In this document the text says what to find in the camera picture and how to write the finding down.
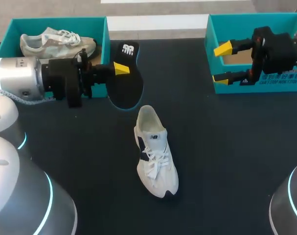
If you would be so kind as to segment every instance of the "gray sneaker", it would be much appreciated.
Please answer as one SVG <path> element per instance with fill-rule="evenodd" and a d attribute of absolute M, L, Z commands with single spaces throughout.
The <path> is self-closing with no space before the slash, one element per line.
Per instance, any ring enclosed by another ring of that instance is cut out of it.
<path fill-rule="evenodd" d="M 73 58 L 83 48 L 89 57 L 96 49 L 96 40 L 48 27 L 38 36 L 21 35 L 20 48 L 24 56 L 36 56 L 39 59 Z"/>

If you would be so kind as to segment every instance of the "shoe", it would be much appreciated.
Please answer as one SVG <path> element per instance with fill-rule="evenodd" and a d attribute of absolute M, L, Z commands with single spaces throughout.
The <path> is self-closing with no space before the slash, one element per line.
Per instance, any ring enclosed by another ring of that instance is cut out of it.
<path fill-rule="evenodd" d="M 137 172 L 141 181 L 156 197 L 173 196 L 179 187 L 178 173 L 172 160 L 167 130 L 153 107 L 141 107 L 134 134 L 140 148 Z"/>
<path fill-rule="evenodd" d="M 20 48 L 24 56 L 36 56 L 38 59 L 73 58 L 83 48 L 89 57 L 96 49 L 96 40 L 48 27 L 38 36 L 21 35 Z"/>

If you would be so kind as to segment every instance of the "blue light strip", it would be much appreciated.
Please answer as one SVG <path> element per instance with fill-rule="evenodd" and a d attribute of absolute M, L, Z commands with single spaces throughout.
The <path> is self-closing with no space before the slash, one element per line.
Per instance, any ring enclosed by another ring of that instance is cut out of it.
<path fill-rule="evenodd" d="M 43 218 L 42 222 L 40 223 L 39 227 L 37 228 L 37 230 L 35 231 L 35 233 L 33 235 L 38 235 L 40 233 L 40 231 L 42 230 L 42 228 L 44 227 L 44 224 L 47 221 L 47 218 L 48 218 L 50 210 L 51 210 L 51 205 L 52 205 L 52 197 L 53 197 L 52 184 L 51 184 L 49 176 L 46 174 L 46 172 L 44 172 L 44 173 L 47 176 L 48 182 L 49 182 L 50 198 L 49 198 L 48 208 L 47 208 L 47 211 L 46 211 L 46 213 L 44 215 L 44 218 Z"/>
<path fill-rule="evenodd" d="M 295 167 L 295 169 L 292 171 L 292 173 L 291 173 L 291 175 L 290 175 L 289 182 L 288 182 L 288 184 L 287 184 L 287 190 L 288 190 L 288 194 L 289 194 L 289 199 L 290 199 L 291 206 L 292 206 L 292 208 L 293 208 L 293 210 L 294 210 L 294 213 L 295 213 L 296 216 L 297 216 L 297 210 L 296 210 L 296 207 L 295 207 L 295 205 L 294 205 L 294 203 L 293 203 L 292 196 L 291 196 L 291 178 L 292 178 L 293 173 L 294 173 L 294 171 L 296 170 L 296 168 L 297 168 L 297 167 Z"/>
<path fill-rule="evenodd" d="M 24 133 L 24 140 L 22 144 L 18 147 L 18 150 L 20 150 L 25 145 L 25 142 L 26 142 L 26 132 Z"/>

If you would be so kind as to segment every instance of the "new balance logo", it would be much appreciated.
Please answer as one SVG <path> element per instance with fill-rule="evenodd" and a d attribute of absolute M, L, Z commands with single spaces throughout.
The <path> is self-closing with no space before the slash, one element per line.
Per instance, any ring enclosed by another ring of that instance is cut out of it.
<path fill-rule="evenodd" d="M 129 46 L 127 44 L 123 45 L 122 52 L 124 52 L 128 55 L 133 55 L 133 51 L 134 51 L 134 46 Z"/>

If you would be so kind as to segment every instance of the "teal box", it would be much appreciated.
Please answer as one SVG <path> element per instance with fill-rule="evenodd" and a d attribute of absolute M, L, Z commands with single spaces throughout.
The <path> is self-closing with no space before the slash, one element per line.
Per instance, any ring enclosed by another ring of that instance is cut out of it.
<path fill-rule="evenodd" d="M 222 57 L 215 57 L 213 50 L 219 43 L 230 39 L 251 38 L 253 30 L 269 26 L 273 33 L 289 33 L 291 37 L 297 32 L 297 13 L 257 13 L 210 15 L 207 23 L 205 48 L 212 75 L 224 72 L 246 71 L 251 64 L 226 65 Z M 214 83 L 217 94 L 256 93 L 256 92 L 297 92 L 297 67 L 293 71 L 277 74 L 261 74 L 259 81 L 252 86 L 240 86 L 240 82 L 232 85 Z"/>
<path fill-rule="evenodd" d="M 0 45 L 0 58 L 22 57 L 20 36 L 24 33 L 30 36 L 39 35 L 47 27 L 73 31 L 82 37 L 96 39 L 98 45 L 102 46 L 101 63 L 109 63 L 110 38 L 106 17 L 12 19 Z M 95 84 L 92 87 L 92 94 L 93 97 L 106 97 L 105 84 Z"/>

